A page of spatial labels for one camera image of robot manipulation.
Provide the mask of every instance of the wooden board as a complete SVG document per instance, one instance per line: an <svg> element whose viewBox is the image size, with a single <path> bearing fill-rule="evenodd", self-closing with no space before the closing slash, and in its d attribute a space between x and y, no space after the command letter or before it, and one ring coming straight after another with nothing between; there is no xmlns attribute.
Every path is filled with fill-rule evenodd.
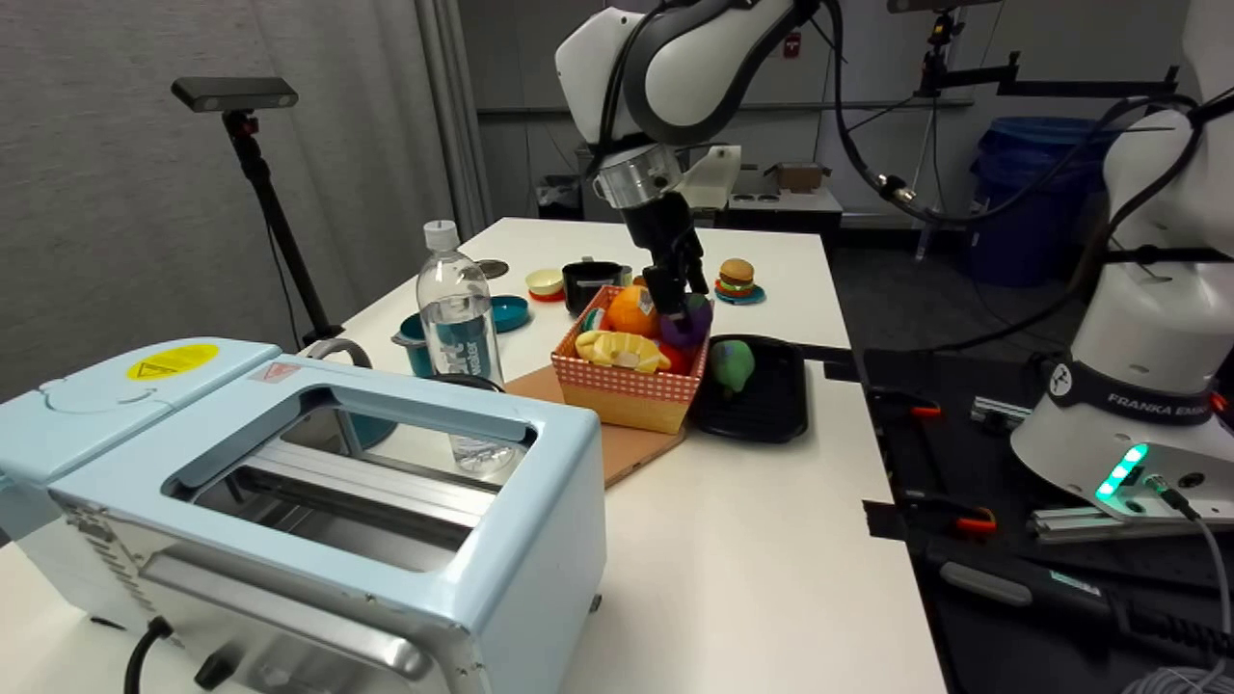
<svg viewBox="0 0 1234 694"><path fill-rule="evenodd" d="M506 383L506 394L535 396L535 403L563 403L563 386L555 383L555 372L532 372L517 383ZM681 432L662 435L662 432L635 432L635 430L608 430L600 423L600 468L604 468L604 486L618 486L632 472L655 462L662 450L681 444Z"/></svg>

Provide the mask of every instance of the bottle cap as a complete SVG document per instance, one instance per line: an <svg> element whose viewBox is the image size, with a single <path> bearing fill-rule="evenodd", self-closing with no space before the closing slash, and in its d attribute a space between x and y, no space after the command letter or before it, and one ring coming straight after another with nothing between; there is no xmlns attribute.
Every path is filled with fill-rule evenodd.
<svg viewBox="0 0 1234 694"><path fill-rule="evenodd" d="M428 220L424 223L424 248L428 251L454 251L459 248L459 227L454 227L454 220Z"/></svg>

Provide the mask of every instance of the orange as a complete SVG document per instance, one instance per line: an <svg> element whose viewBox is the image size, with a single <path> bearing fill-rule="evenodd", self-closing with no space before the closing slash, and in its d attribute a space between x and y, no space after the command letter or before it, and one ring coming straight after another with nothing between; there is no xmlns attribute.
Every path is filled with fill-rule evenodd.
<svg viewBox="0 0 1234 694"><path fill-rule="evenodd" d="M608 329L614 333L635 333L635 335L649 335L655 340L655 309L653 309L653 299L644 301L644 286L626 286L614 301L608 301Z"/></svg>

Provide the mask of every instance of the yellow sticker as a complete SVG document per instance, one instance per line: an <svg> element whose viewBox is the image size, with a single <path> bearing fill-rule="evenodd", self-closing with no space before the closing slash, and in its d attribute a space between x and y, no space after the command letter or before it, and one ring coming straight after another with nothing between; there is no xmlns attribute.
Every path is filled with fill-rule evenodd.
<svg viewBox="0 0 1234 694"><path fill-rule="evenodd" d="M127 377L132 377L132 383L182 377L182 374L190 374L190 372L208 368L217 354L220 354L217 344L182 344L182 349L145 354L144 362L134 362L134 368L127 372Z"/></svg>

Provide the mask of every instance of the green light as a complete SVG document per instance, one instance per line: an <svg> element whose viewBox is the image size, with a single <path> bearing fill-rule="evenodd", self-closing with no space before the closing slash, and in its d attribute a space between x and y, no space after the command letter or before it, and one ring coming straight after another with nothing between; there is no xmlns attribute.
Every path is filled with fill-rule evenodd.
<svg viewBox="0 0 1234 694"><path fill-rule="evenodd" d="M1150 459L1150 444L1126 449L1126 457L1112 468L1101 486L1095 491L1099 503L1116 499L1117 486Z"/></svg>
<svg viewBox="0 0 1234 694"><path fill-rule="evenodd" d="M1126 457L1121 457L1121 462L1130 462L1130 468L1139 468L1139 462L1144 462L1150 459L1150 444L1132 444L1132 449L1126 449Z"/></svg>

